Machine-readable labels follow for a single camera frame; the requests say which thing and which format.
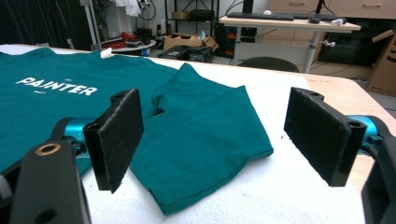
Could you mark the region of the round white table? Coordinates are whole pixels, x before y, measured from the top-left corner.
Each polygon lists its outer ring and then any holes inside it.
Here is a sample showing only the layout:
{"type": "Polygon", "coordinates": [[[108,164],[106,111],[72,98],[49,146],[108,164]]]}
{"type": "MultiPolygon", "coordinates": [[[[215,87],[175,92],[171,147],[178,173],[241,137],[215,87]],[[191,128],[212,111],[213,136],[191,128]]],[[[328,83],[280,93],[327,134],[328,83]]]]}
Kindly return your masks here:
{"type": "Polygon", "coordinates": [[[147,45],[145,45],[142,41],[126,41],[123,42],[121,40],[118,41],[107,41],[102,44],[103,49],[112,48],[113,52],[130,52],[130,51],[137,51],[143,49],[149,49],[156,45],[155,40],[151,40],[147,45]]]}

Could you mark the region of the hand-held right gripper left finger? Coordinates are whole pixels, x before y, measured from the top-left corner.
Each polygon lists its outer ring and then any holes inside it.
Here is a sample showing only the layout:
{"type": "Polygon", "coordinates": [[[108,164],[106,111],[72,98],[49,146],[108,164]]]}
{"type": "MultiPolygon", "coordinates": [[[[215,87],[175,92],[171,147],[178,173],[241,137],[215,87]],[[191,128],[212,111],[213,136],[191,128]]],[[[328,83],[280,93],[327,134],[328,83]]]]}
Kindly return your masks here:
{"type": "Polygon", "coordinates": [[[112,95],[109,108],[83,132],[99,190],[114,193],[144,132],[139,89],[112,95]]]}

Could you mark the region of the black metal shelf rack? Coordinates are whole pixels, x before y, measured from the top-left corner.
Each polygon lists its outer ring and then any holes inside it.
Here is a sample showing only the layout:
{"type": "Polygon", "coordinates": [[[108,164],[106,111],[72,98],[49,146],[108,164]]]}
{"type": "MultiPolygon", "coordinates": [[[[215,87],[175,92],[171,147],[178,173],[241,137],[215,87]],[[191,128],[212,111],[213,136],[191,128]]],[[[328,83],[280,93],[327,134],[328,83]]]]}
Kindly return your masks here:
{"type": "Polygon", "coordinates": [[[219,0],[163,0],[166,33],[178,33],[179,25],[190,24],[194,32],[213,35],[219,18],[219,0]]]}

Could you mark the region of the large printed cardboard box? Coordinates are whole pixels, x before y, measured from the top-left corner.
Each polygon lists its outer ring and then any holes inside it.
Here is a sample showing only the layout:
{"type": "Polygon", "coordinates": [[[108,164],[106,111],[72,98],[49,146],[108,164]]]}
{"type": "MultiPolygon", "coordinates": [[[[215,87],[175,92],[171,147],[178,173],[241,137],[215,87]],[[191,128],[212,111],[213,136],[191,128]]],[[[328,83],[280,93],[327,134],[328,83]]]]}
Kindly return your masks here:
{"type": "Polygon", "coordinates": [[[375,62],[367,90],[396,97],[396,31],[388,30],[372,40],[385,40],[386,44],[375,62]]]}

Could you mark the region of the teal T-shirt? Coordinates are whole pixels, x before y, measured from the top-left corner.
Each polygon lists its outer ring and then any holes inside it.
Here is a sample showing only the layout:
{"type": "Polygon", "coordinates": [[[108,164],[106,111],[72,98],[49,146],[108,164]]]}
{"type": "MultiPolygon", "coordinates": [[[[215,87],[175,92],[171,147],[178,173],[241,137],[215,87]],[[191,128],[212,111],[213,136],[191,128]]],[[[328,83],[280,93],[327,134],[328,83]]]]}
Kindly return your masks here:
{"type": "Polygon", "coordinates": [[[112,94],[140,91],[144,133],[131,168],[164,214],[200,201],[273,147],[245,87],[205,79],[187,63],[35,49],[0,52],[0,170],[49,137],[56,121],[94,118],[112,94]]]}

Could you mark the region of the silver metal stand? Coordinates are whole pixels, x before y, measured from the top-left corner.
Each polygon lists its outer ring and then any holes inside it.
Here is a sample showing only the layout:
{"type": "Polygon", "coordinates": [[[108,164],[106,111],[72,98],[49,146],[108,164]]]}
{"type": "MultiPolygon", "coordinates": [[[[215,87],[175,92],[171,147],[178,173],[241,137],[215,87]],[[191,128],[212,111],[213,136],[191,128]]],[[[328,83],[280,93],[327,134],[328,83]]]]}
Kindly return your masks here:
{"type": "Polygon", "coordinates": [[[92,39],[92,50],[101,51],[102,45],[100,41],[99,30],[97,27],[92,0],[79,0],[79,3],[82,7],[84,7],[85,10],[85,15],[87,18],[92,39]]]}

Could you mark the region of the light wooden desk white legs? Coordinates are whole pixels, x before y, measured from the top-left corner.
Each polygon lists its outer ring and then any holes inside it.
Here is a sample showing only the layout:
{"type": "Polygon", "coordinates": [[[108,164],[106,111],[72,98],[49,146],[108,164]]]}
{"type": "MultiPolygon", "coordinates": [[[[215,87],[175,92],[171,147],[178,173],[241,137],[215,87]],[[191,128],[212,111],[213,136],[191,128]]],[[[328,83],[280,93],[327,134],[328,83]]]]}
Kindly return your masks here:
{"type": "Polygon", "coordinates": [[[233,65],[238,65],[240,61],[240,48],[241,48],[241,34],[242,28],[270,28],[270,29],[283,29],[283,30],[302,30],[312,31],[313,36],[310,40],[310,45],[306,48],[305,56],[303,59],[303,72],[308,74],[311,69],[311,63],[314,60],[317,44],[322,33],[346,33],[350,34],[353,31],[359,31],[359,25],[346,22],[345,24],[335,25],[330,22],[320,21],[317,24],[309,23],[308,20],[294,20],[294,21],[270,21],[270,20],[255,20],[255,19],[241,19],[229,18],[223,16],[219,19],[219,23],[224,26],[233,26],[237,29],[233,65]]]}

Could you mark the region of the black computer tower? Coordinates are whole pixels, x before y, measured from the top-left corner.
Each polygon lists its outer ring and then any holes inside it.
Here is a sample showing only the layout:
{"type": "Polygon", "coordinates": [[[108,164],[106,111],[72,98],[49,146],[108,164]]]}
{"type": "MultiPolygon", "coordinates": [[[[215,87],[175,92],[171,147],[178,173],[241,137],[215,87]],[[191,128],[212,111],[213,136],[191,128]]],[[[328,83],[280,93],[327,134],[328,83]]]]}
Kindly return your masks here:
{"type": "Polygon", "coordinates": [[[189,46],[176,45],[163,51],[158,55],[158,57],[163,59],[187,61],[189,58],[189,50],[189,46]]]}
{"type": "Polygon", "coordinates": [[[189,49],[189,60],[191,62],[211,63],[213,50],[210,47],[191,47],[189,49]]]}

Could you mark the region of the black keyboard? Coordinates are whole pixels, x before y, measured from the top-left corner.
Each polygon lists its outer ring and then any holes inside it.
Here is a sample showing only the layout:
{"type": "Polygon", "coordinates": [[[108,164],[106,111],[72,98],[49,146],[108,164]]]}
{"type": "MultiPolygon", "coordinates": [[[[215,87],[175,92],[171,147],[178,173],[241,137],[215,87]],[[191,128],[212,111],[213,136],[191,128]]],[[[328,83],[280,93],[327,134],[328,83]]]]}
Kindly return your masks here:
{"type": "Polygon", "coordinates": [[[276,14],[261,14],[261,13],[244,13],[244,12],[231,12],[226,15],[228,18],[235,19],[252,19],[252,20],[273,20],[273,21],[294,21],[292,16],[276,15],[276,14]]]}

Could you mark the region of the black curtain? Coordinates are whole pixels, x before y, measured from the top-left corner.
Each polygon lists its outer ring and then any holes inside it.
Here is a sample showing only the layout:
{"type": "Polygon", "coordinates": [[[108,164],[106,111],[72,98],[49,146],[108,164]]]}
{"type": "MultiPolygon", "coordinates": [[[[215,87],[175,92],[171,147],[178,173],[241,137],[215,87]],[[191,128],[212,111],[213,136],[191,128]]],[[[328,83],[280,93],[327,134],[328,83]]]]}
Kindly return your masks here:
{"type": "Polygon", "coordinates": [[[90,50],[84,6],[79,0],[0,0],[2,44],[90,50]]]}

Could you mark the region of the black round stool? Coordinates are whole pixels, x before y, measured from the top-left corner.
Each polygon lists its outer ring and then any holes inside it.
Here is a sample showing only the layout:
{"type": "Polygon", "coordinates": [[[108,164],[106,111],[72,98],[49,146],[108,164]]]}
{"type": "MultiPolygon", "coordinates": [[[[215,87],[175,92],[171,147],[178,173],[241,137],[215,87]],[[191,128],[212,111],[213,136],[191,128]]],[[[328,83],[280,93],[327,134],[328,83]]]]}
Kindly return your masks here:
{"type": "Polygon", "coordinates": [[[299,68],[294,63],[274,57],[249,58],[241,62],[240,66],[295,73],[299,72],[299,68]]]}

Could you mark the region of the white foam mat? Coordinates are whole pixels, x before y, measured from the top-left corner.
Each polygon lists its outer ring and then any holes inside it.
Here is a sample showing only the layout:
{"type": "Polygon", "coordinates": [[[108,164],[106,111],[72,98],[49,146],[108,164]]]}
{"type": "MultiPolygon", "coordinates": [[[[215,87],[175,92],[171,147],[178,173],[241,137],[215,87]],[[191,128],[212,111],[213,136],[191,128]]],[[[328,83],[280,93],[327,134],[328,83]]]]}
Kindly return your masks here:
{"type": "MultiPolygon", "coordinates": [[[[0,52],[22,55],[35,46],[1,45],[0,52]]],[[[74,52],[51,49],[57,54],[74,52]]],[[[183,61],[146,58],[178,69],[183,61]]],[[[199,76],[231,88],[245,87],[273,153],[249,161],[227,184],[187,208],[166,215],[133,170],[114,192],[101,191],[93,173],[84,175],[94,224],[364,224],[353,188],[330,187],[290,141],[284,122],[292,87],[302,77],[213,63],[187,63],[199,76]]]]}

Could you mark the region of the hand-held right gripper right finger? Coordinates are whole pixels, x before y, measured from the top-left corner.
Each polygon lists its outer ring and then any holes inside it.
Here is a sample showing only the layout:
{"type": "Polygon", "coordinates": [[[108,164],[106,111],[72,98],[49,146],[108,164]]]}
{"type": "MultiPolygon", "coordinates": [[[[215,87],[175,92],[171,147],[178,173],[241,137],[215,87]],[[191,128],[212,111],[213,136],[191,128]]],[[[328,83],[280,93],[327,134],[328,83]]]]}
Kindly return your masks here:
{"type": "Polygon", "coordinates": [[[324,96],[292,87],[284,131],[331,187],[347,183],[367,126],[324,102],[324,96]]]}

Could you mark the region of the open plain cardboard box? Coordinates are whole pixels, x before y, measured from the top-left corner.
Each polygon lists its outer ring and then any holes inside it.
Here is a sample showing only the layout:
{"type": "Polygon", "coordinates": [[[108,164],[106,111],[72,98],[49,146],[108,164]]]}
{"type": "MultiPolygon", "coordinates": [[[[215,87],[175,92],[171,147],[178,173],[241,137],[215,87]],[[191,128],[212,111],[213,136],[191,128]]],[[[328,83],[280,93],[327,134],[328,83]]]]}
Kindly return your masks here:
{"type": "Polygon", "coordinates": [[[216,50],[219,44],[211,35],[201,37],[199,35],[172,34],[164,39],[163,49],[168,50],[176,45],[190,47],[210,47],[216,50]]]}

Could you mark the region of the wooden drawer cabinet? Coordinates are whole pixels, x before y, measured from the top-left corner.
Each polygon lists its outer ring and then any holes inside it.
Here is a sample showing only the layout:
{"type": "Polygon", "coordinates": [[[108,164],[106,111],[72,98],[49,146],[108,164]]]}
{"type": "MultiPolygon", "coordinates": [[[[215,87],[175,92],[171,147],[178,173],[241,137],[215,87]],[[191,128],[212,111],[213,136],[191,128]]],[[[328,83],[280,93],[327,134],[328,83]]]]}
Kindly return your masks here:
{"type": "MultiPolygon", "coordinates": [[[[396,0],[324,0],[321,13],[334,13],[349,18],[396,20],[396,0]]],[[[310,12],[318,0],[268,0],[272,11],[310,12]]]]}

